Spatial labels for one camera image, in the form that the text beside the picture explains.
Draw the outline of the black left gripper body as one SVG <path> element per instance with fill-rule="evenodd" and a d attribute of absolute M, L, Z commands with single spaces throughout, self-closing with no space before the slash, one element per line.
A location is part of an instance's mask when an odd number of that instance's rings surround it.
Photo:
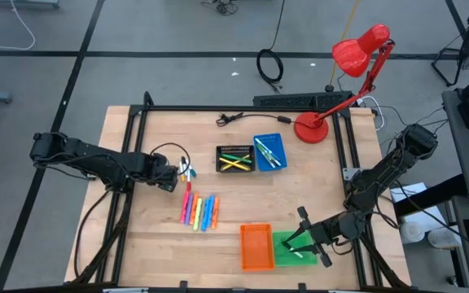
<path fill-rule="evenodd" d="M 171 165 L 165 156 L 152 156 L 148 166 L 147 184 L 173 192 L 178 182 L 178 168 Z"/>

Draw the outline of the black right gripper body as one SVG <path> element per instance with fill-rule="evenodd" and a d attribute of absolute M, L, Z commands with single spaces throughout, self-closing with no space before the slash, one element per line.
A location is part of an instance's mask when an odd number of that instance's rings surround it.
<path fill-rule="evenodd" d="M 309 220 L 308 213 L 306 212 L 303 206 L 298 207 L 297 211 L 301 219 L 300 225 L 312 227 L 311 232 L 310 232 L 311 238 L 313 240 L 312 244 L 316 244 L 319 249 L 319 253 L 316 255 L 319 255 L 319 258 L 322 264 L 326 268 L 331 267 L 332 266 L 331 258 L 328 256 L 328 254 L 325 252 L 324 248 L 322 247 L 323 244 L 328 245 L 331 243 L 331 238 L 329 237 L 327 230 L 323 226 L 322 222 L 316 222 L 312 224 L 311 221 Z"/>

